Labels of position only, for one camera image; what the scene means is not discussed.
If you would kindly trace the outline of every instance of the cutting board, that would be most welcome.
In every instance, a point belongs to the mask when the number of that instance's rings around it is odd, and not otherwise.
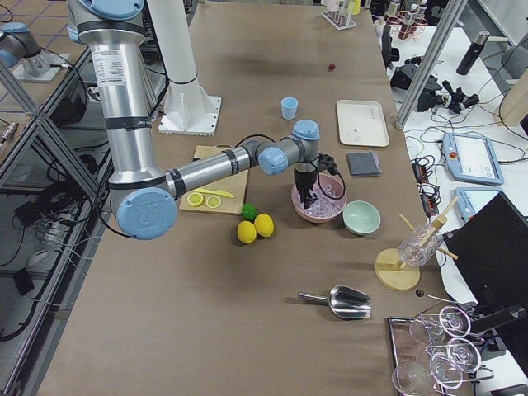
[[[215,154],[224,151],[225,147],[213,147],[213,146],[196,146],[194,153],[194,159],[202,159],[211,157]],[[187,202],[187,197],[190,192],[187,192],[180,199],[180,210],[189,210],[193,212],[206,212],[206,213],[221,213],[227,215],[240,215],[242,212],[242,205],[246,196],[246,185],[248,183],[248,171],[240,172],[236,175],[226,177],[224,179],[215,181],[213,183],[202,186],[208,190],[224,190],[234,195],[234,198],[228,198],[227,196],[221,196],[222,205],[218,208],[208,208],[205,204],[201,206],[191,206]]]

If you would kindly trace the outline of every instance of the scoop handle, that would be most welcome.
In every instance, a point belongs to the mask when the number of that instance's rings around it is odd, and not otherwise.
[[[303,291],[300,291],[297,293],[297,297],[300,299],[311,299],[312,301],[318,301],[320,303],[328,304],[330,299],[324,295],[313,295],[311,293],[304,293]]]

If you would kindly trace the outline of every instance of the wooden stand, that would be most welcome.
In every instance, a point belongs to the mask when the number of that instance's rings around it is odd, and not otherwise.
[[[431,223],[431,230],[424,235],[418,243],[420,248],[425,246],[427,241],[447,222],[446,214],[455,205],[456,201],[457,197],[455,197],[448,204],[447,208],[445,208],[445,210],[434,219]],[[415,228],[405,216],[401,214],[400,217],[411,231],[414,231]],[[450,256],[454,260],[458,259],[458,256],[442,247],[439,247],[437,250]],[[413,289],[420,281],[420,268],[417,266],[408,266],[400,258],[399,250],[394,248],[383,250],[378,256],[376,256],[376,259],[374,260],[374,272],[381,283],[389,289],[396,291]]]

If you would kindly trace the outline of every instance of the blue joint cap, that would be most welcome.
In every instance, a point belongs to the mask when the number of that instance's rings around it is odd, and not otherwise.
[[[288,167],[288,157],[277,147],[264,148],[258,154],[258,164],[266,175],[277,175]]]
[[[9,22],[2,25],[2,31],[6,33],[29,33],[30,29],[22,22]]]
[[[12,53],[0,49],[0,62],[2,62],[6,68],[12,68],[18,63],[18,59]]]
[[[297,121],[293,128],[294,136],[304,140],[319,140],[319,125],[312,120]]]
[[[78,31],[72,29],[69,26],[66,26],[66,29],[68,29],[68,36],[71,41],[77,44],[84,44],[83,41],[79,38]]]
[[[126,21],[138,15],[145,4],[144,0],[78,0],[98,17],[112,21]]]
[[[164,235],[177,216],[172,196],[157,187],[131,192],[117,209],[117,223],[132,238],[155,239]]]

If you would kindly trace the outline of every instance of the black bottle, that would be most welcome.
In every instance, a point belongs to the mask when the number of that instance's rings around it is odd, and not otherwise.
[[[478,33],[477,37],[475,37],[475,40],[473,40],[468,48],[468,51],[460,61],[459,67],[456,69],[458,74],[465,76],[467,73],[469,73],[469,70],[475,63],[475,60],[477,60],[480,53],[482,52],[488,37],[489,31],[480,31]]]

